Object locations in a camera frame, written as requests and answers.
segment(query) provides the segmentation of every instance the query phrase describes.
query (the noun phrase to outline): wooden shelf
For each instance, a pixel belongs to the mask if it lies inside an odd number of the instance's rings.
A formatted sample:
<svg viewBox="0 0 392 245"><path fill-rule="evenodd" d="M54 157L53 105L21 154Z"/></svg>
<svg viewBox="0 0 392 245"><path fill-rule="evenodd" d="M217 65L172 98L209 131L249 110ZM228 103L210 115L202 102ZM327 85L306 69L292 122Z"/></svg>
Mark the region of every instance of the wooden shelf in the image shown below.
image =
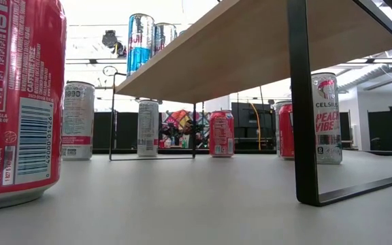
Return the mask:
<svg viewBox="0 0 392 245"><path fill-rule="evenodd" d="M289 78L288 28L287 0L224 0L116 93L197 103ZM370 0L309 0L311 70L392 49L389 29Z"/></svg>

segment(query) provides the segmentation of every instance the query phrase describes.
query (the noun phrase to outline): black metal frame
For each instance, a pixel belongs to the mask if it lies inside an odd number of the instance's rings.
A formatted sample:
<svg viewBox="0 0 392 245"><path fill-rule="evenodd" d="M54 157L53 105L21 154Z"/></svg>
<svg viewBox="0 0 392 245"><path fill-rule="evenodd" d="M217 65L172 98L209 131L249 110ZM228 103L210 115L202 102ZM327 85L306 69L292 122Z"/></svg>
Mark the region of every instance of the black metal frame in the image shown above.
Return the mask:
<svg viewBox="0 0 392 245"><path fill-rule="evenodd" d="M113 95L112 95L112 119L111 119L111 127L110 127L110 148L108 150L108 159L110 161L140 161L140 160L176 160L176 159L194 159L196 157L196 104L193 104L193 149L191 151L191 157L138 157L132 159L113 159L112 155L115 149L113 149L114 145L114 134L116 130L114 128L114 95L116 94L116 76L126 76L126 74L116 72L113 75Z"/></svg>
<svg viewBox="0 0 392 245"><path fill-rule="evenodd" d="M371 5L372 1L352 1L392 34L392 22ZM392 8L392 0L384 1ZM304 204L321 207L392 186L392 178L319 194L306 2L288 0L291 92L295 111L296 195L297 200Z"/></svg>

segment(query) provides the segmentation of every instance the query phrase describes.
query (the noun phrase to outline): can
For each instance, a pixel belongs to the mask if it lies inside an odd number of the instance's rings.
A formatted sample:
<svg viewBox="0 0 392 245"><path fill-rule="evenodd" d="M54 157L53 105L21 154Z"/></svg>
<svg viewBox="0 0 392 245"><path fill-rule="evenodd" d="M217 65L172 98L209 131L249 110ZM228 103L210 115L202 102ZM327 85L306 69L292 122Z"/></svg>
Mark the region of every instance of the can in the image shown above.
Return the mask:
<svg viewBox="0 0 392 245"><path fill-rule="evenodd" d="M280 157L280 130L279 130L279 112L283 105L291 105L291 100L279 101L275 104L275 123L276 123L276 154Z"/></svg>
<svg viewBox="0 0 392 245"><path fill-rule="evenodd" d="M89 160L93 153L95 87L87 82L67 82L63 102L62 158Z"/></svg>
<svg viewBox="0 0 392 245"><path fill-rule="evenodd" d="M157 101L140 101L137 135L139 157L156 157L159 136L159 105Z"/></svg>
<svg viewBox="0 0 392 245"><path fill-rule="evenodd" d="M211 113L210 155L232 157L235 150L234 117L230 110Z"/></svg>
<svg viewBox="0 0 392 245"><path fill-rule="evenodd" d="M294 159L293 105L281 105L279 110L279 155L283 159Z"/></svg>
<svg viewBox="0 0 392 245"><path fill-rule="evenodd" d="M65 43L59 1L0 1L0 208L59 179Z"/></svg>
<svg viewBox="0 0 392 245"><path fill-rule="evenodd" d="M146 14L133 14L128 28L127 76L130 76L152 55L154 19Z"/></svg>
<svg viewBox="0 0 392 245"><path fill-rule="evenodd" d="M176 38L176 27L169 23L158 23L155 25L154 35L154 52L152 55L156 55L162 51L164 47L169 45Z"/></svg>
<svg viewBox="0 0 392 245"><path fill-rule="evenodd" d="M311 76L318 164L340 164L342 142L337 78L334 73Z"/></svg>

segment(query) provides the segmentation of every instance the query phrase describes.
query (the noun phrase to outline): blue red bull can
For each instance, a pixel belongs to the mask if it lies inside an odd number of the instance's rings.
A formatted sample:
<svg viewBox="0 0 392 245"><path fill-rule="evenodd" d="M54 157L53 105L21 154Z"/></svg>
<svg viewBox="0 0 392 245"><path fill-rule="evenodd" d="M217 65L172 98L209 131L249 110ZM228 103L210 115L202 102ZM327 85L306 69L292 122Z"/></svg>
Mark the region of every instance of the blue red bull can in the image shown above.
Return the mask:
<svg viewBox="0 0 392 245"><path fill-rule="evenodd" d="M148 62L152 55L154 19L146 14L129 17L127 76Z"/></svg>
<svg viewBox="0 0 392 245"><path fill-rule="evenodd" d="M176 37L176 27L173 24L156 24L153 55L156 55L158 52L162 51L162 49L169 45Z"/></svg>

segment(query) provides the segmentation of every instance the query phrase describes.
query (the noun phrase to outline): red soda can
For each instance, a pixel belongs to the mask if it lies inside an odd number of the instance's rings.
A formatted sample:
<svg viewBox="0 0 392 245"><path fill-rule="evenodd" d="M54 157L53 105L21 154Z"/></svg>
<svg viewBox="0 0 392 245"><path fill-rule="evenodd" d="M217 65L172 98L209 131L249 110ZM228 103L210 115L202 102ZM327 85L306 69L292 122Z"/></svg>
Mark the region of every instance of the red soda can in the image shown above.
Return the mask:
<svg viewBox="0 0 392 245"><path fill-rule="evenodd" d="M231 111L213 112L210 117L210 155L232 157L234 150L234 117Z"/></svg>
<svg viewBox="0 0 392 245"><path fill-rule="evenodd" d="M280 157L294 159L293 105L287 103L279 110Z"/></svg>

